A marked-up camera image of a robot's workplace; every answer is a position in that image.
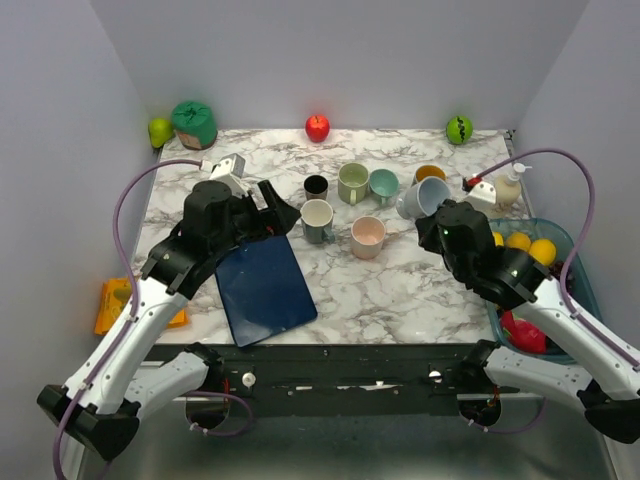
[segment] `yellow package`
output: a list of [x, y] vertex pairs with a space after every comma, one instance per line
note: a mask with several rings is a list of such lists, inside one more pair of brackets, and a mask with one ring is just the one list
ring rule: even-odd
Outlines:
[[[102, 285], [102, 300], [94, 332], [105, 335], [116, 322], [131, 296], [131, 285], [127, 278], [112, 278]], [[182, 327], [189, 323], [186, 310], [180, 310], [168, 328]]]

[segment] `green ball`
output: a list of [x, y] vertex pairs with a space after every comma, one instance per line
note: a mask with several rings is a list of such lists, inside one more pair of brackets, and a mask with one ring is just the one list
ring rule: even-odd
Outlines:
[[462, 145], [471, 138], [473, 124], [471, 120], [462, 115], [453, 117], [447, 124], [447, 138], [454, 145]]

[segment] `gray floor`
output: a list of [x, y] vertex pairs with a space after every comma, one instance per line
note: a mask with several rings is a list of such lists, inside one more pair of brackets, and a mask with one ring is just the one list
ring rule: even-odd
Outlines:
[[[505, 404], [500, 426], [519, 426], [535, 400]], [[232, 439], [189, 432], [173, 403], [140, 430], [107, 478], [349, 480], [615, 479], [602, 438], [582, 417], [551, 404], [534, 430], [490, 435], [459, 418], [429, 416], [259, 420]], [[80, 478], [101, 463], [83, 462]]]

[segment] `lotion bottle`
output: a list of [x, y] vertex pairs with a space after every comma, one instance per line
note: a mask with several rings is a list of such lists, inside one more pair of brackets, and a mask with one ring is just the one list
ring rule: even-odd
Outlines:
[[520, 178], [528, 168], [531, 167], [525, 167], [521, 163], [514, 163], [511, 165], [509, 173], [496, 178], [494, 186], [496, 189], [496, 206], [498, 208], [509, 209], [518, 200], [522, 193]]

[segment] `marble table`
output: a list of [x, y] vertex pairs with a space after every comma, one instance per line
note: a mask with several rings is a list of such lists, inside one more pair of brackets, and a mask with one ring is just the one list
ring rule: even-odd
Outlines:
[[[334, 130], [322, 144], [311, 143], [303, 130], [226, 130], [212, 148], [200, 152], [184, 149], [174, 138], [165, 145], [160, 161], [217, 160], [231, 153], [247, 160], [244, 179], [249, 184], [268, 179], [284, 200], [298, 208], [305, 200], [304, 179], [326, 176], [327, 200], [335, 210], [334, 244], [310, 245], [299, 223], [288, 235], [318, 318], [263, 343], [434, 344], [493, 338], [485, 302], [456, 282], [439, 256], [418, 247], [413, 223], [400, 218], [393, 205], [381, 208], [372, 198], [354, 207], [343, 203], [337, 195], [337, 173], [353, 161], [369, 171], [384, 167], [396, 173], [405, 189], [415, 169], [430, 163], [445, 171], [453, 197], [460, 199], [463, 176], [508, 157], [502, 132], [474, 132], [469, 143], [453, 146], [442, 130]], [[136, 249], [137, 269], [180, 220], [184, 197], [193, 185], [207, 178], [191, 166], [158, 171]], [[521, 201], [509, 216], [522, 218], [525, 212]], [[380, 218], [390, 232], [382, 253], [373, 260], [359, 260], [350, 251], [351, 224], [361, 215]], [[189, 303], [188, 312], [191, 323], [165, 331], [157, 344], [233, 343], [214, 278]]]

